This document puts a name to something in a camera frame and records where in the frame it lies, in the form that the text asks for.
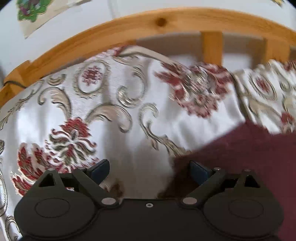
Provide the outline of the maroon long-sleeve top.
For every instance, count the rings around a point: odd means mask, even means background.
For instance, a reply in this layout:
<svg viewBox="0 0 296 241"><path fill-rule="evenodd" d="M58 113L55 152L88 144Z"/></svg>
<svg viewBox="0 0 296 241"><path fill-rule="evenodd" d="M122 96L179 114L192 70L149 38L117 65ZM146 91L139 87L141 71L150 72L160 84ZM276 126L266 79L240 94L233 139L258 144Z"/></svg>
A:
<svg viewBox="0 0 296 241"><path fill-rule="evenodd" d="M199 150L173 160L174 177L159 198L182 198L196 187L189 162L237 174L252 169L284 210L281 240L295 240L295 133L270 134L246 122Z"/></svg>

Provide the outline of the floral satin bedspread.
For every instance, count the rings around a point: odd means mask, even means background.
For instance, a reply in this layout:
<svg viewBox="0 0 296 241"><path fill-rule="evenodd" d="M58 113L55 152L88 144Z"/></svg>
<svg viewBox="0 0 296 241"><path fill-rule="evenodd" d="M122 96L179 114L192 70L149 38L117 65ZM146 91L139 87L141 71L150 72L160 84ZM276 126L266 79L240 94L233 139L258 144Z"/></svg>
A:
<svg viewBox="0 0 296 241"><path fill-rule="evenodd" d="M43 77L1 107L4 238L281 240L283 207L252 169L226 172L198 206L158 197L175 158L246 122L295 133L295 61L231 73L130 46ZM98 206L72 176L104 159L99 186L118 206Z"/></svg>

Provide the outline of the colourful landscape poster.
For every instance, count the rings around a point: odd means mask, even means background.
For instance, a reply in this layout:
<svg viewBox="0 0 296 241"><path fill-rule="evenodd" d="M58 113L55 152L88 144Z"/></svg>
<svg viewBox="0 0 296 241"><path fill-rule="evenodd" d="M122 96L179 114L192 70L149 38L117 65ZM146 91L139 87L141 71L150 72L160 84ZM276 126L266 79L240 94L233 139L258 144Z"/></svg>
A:
<svg viewBox="0 0 296 241"><path fill-rule="evenodd" d="M272 2L276 3L278 6L282 6L285 3L284 0L272 0Z"/></svg>

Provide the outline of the blond anime character poster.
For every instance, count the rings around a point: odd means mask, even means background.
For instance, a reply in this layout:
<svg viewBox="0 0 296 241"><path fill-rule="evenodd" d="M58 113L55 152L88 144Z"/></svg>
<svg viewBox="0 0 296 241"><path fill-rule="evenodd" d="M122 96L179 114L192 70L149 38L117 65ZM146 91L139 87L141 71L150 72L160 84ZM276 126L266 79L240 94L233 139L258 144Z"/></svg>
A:
<svg viewBox="0 0 296 241"><path fill-rule="evenodd" d="M56 15L89 1L82 0L17 0L17 19L25 39Z"/></svg>

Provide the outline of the white wall pipe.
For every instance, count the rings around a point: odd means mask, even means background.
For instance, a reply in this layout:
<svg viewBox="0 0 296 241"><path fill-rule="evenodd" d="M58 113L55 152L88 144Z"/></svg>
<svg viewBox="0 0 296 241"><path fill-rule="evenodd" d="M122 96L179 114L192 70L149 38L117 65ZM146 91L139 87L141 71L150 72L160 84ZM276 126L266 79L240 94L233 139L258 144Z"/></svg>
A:
<svg viewBox="0 0 296 241"><path fill-rule="evenodd" d="M108 0L108 6L113 19L120 18L117 0Z"/></svg>

